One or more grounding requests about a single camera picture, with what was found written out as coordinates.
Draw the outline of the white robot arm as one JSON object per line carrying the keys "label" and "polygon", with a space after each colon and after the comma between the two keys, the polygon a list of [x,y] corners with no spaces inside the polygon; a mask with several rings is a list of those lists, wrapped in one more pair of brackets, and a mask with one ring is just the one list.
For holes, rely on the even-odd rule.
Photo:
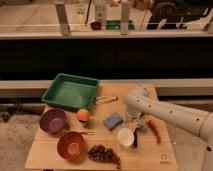
{"label": "white robot arm", "polygon": [[201,171],[213,171],[213,112],[179,106],[149,98],[149,89],[139,84],[124,95],[126,114],[150,114],[206,142]]}

